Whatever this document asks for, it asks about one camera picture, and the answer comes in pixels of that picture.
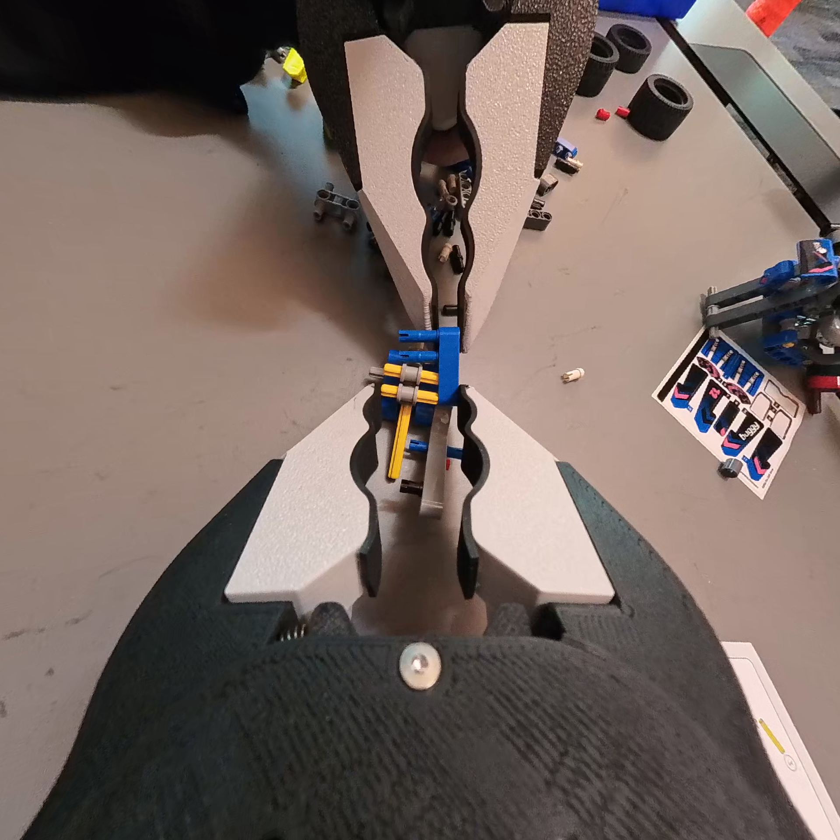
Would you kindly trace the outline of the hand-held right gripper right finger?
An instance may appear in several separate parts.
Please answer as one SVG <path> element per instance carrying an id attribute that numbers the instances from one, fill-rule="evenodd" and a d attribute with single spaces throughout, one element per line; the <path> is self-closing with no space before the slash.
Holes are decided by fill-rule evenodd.
<path id="1" fill-rule="evenodd" d="M 488 615 L 505 603 L 534 614 L 611 602 L 613 582 L 557 458 L 473 386 L 460 387 L 457 427 L 469 485 L 456 555 L 465 599 L 479 597 Z"/>

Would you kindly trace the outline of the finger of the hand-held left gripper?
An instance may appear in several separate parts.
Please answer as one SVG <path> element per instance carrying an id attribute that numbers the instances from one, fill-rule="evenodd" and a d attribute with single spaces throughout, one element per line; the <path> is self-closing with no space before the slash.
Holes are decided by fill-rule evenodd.
<path id="1" fill-rule="evenodd" d="M 471 264 L 458 289 L 463 350 L 487 320 L 537 190 L 549 31 L 547 22 L 504 24 L 465 71 L 465 116 L 477 159 L 466 212 Z"/>
<path id="2" fill-rule="evenodd" d="M 433 284 L 424 264 L 427 216 L 413 178 L 426 116 L 420 66 L 385 35 L 344 44 L 360 163 L 360 202 L 409 319 L 432 328 Z"/>

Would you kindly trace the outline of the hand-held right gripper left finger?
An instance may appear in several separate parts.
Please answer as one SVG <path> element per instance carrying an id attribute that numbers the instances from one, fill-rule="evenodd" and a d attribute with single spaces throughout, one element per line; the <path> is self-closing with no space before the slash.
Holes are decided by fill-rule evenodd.
<path id="1" fill-rule="evenodd" d="M 351 613 L 378 585 L 379 397 L 364 386 L 292 446 L 224 589 L 232 603 L 288 602 L 298 616 L 335 603 Z"/>

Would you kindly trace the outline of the pile of lego pieces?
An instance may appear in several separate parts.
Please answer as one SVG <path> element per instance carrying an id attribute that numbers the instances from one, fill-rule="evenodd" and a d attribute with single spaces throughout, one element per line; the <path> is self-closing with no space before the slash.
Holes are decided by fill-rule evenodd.
<path id="1" fill-rule="evenodd" d="M 552 215 L 545 208 L 545 200 L 560 183 L 557 174 L 562 172 L 575 175 L 581 170 L 576 147 L 569 146 L 559 138 L 553 152 L 553 171 L 547 171 L 541 176 L 523 223 L 524 229 L 546 229 L 552 221 Z M 435 264 L 448 264 L 456 280 L 460 280 L 466 270 L 466 247 L 462 246 L 458 236 L 461 216 L 473 190 L 472 175 L 472 164 L 468 161 L 459 162 L 445 178 L 439 180 L 435 187 L 436 202 L 427 208 L 432 220 L 431 237 L 433 240 L 440 238 L 443 242 L 439 253 L 433 253 Z"/>

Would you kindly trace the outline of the blue yellow lego assembly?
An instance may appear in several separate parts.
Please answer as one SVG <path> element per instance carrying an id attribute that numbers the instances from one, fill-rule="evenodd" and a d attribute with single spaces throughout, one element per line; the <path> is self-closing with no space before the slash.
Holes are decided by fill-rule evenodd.
<path id="1" fill-rule="evenodd" d="M 391 431 L 385 478 L 402 494 L 417 497 L 426 518 L 443 515 L 448 470 L 463 454 L 449 442 L 457 405 L 438 405 L 437 349 L 403 345 L 369 372 Z"/>

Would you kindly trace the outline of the blue lego beam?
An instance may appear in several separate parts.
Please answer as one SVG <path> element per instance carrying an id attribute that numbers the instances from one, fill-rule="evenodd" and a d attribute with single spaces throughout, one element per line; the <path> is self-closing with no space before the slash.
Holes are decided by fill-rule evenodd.
<path id="1" fill-rule="evenodd" d="M 459 400 L 460 329 L 437 330 L 437 404 L 455 406 Z"/>

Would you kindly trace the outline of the person's left forearm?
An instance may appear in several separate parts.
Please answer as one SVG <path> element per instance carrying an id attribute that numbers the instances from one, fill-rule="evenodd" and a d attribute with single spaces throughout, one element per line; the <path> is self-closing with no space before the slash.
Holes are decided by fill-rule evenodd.
<path id="1" fill-rule="evenodd" d="M 245 115 L 242 86 L 298 41 L 292 1 L 2 1 L 2 98 L 164 92 Z"/>

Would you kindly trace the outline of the black lego tire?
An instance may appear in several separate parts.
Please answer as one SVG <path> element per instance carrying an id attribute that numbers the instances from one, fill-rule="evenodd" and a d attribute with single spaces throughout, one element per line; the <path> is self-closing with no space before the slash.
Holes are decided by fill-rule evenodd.
<path id="1" fill-rule="evenodd" d="M 606 33 L 616 48 L 616 70 L 634 75 L 638 73 L 652 52 L 652 44 L 641 30 L 629 24 L 614 24 Z"/>
<path id="2" fill-rule="evenodd" d="M 614 43 L 596 33 L 575 94 L 583 98 L 599 95 L 616 68 L 618 59 L 619 53 Z"/>
<path id="3" fill-rule="evenodd" d="M 634 94 L 626 121 L 645 138 L 663 142 L 677 131 L 694 104 L 692 95 L 680 82 L 655 73 Z"/>

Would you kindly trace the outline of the grey lego connector block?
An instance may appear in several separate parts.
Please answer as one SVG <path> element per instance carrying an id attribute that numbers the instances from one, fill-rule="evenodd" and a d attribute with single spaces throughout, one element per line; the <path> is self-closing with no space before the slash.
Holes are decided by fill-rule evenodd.
<path id="1" fill-rule="evenodd" d="M 312 215 L 319 223 L 326 217 L 334 218 L 346 232 L 352 233 L 359 221 L 360 211 L 361 204 L 356 198 L 336 192 L 332 183 L 325 182 L 317 190 Z"/>

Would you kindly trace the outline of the lego sticker sheet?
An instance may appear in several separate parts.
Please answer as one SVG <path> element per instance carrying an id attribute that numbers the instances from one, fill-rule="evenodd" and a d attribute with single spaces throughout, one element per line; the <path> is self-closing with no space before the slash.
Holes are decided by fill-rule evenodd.
<path id="1" fill-rule="evenodd" d="M 719 464 L 744 463 L 737 480 L 764 499 L 805 419 L 802 399 L 725 333 L 701 330 L 652 398 Z"/>

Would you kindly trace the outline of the partly built lego vehicle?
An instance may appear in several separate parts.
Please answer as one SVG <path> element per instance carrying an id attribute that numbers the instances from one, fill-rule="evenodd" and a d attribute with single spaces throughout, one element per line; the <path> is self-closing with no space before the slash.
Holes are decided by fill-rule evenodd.
<path id="1" fill-rule="evenodd" d="M 803 372 L 809 414 L 823 408 L 825 395 L 839 396 L 839 231 L 796 244 L 794 259 L 735 287 L 709 287 L 700 296 L 700 315 L 709 336 L 758 322 L 763 352 Z"/>

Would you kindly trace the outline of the blue storage bin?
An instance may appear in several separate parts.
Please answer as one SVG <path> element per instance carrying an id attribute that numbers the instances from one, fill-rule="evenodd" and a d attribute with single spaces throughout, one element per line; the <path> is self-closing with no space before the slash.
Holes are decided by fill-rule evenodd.
<path id="1" fill-rule="evenodd" d="M 632 15 L 643 18 L 680 20 L 688 14 L 696 1 L 598 1 L 599 10 L 607 13 Z"/>

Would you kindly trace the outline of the grey metal ledge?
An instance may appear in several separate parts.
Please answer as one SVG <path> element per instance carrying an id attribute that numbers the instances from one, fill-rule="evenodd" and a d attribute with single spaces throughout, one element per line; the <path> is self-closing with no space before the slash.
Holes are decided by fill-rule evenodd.
<path id="1" fill-rule="evenodd" d="M 691 44 L 675 22 L 664 17 L 658 22 L 721 103 L 732 107 L 769 153 L 821 234 L 837 242 L 838 153 L 746 50 Z"/>

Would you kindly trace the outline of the orange traffic cone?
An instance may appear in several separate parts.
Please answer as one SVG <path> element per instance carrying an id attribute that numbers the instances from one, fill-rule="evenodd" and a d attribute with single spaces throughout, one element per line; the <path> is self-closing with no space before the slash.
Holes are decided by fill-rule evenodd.
<path id="1" fill-rule="evenodd" d="M 751 1 L 745 14 L 769 38 L 799 6 L 801 1 Z"/>

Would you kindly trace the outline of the open instruction booklet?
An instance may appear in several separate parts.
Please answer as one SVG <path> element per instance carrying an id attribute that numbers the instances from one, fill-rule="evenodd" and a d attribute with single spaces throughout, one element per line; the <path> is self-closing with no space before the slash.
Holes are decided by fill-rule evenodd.
<path id="1" fill-rule="evenodd" d="M 839 816 L 781 695 L 756 649 L 722 642 L 770 762 L 805 825 L 817 839 L 839 838 Z"/>

